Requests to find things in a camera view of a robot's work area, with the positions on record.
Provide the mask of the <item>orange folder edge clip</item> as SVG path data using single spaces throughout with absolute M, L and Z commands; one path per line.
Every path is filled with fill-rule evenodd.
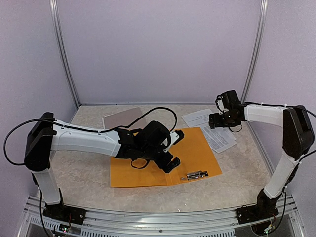
M 190 173 L 187 173 L 185 176 L 181 177 L 180 180 L 195 180 L 195 179 L 201 179 L 201 178 L 205 178 L 205 177 L 208 177 L 208 172 L 207 171 L 202 171 L 202 170 L 199 170 L 199 171 L 194 171 L 194 172 L 190 172 Z

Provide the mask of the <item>orange book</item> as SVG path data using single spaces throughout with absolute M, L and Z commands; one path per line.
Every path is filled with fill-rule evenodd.
M 203 178 L 222 174 L 220 165 L 210 148 L 201 128 L 184 128 L 184 138 L 171 146 L 167 153 L 162 152 L 160 160 L 168 168 L 177 165 L 169 173 L 154 161 L 145 166 L 146 161 L 137 159 L 111 158 L 110 186 L 115 188 L 134 188 L 147 186 L 172 186 L 188 183 L 188 173 L 201 171 Z

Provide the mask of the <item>pink file folder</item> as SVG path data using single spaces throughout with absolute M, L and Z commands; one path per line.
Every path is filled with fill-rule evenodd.
M 139 107 L 107 115 L 102 118 L 103 128 L 110 129 L 119 125 L 128 126 L 142 115 Z

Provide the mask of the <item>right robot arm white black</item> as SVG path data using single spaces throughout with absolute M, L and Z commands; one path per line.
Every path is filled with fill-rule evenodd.
M 291 174 L 315 140 L 312 115 L 304 106 L 272 106 L 263 104 L 240 104 L 222 113 L 209 115 L 211 129 L 231 128 L 243 121 L 261 122 L 279 126 L 283 129 L 282 156 L 263 192 L 269 199 L 277 198 L 287 185 Z

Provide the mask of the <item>sheet under right arm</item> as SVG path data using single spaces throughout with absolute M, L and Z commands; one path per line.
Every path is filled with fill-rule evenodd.
M 209 126 L 201 129 L 209 146 L 216 153 L 221 153 L 237 144 L 236 139 L 224 129 L 210 129 Z

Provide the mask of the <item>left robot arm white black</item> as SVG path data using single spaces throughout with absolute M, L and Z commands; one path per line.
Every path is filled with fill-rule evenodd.
M 122 126 L 109 130 L 94 130 L 56 120 L 44 113 L 29 132 L 25 149 L 25 166 L 31 171 L 45 203 L 56 218 L 63 220 L 69 208 L 62 203 L 50 165 L 52 151 L 79 151 L 103 154 L 114 158 L 153 161 L 165 173 L 180 165 L 169 149 L 184 138 L 181 130 L 169 130 L 158 121 L 144 128 L 128 130 Z

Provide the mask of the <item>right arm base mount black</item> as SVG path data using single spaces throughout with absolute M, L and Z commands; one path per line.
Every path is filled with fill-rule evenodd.
M 281 195 L 270 199 L 264 191 L 261 190 L 257 196 L 255 205 L 243 205 L 236 209 L 238 223 L 245 224 L 277 216 L 279 214 L 277 201 L 280 197 Z

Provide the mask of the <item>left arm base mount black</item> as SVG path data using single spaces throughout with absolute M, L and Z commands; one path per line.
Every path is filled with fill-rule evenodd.
M 55 205 L 45 205 L 43 215 L 54 220 L 69 224 L 83 225 L 86 210 L 78 207 L 64 205 L 62 202 Z

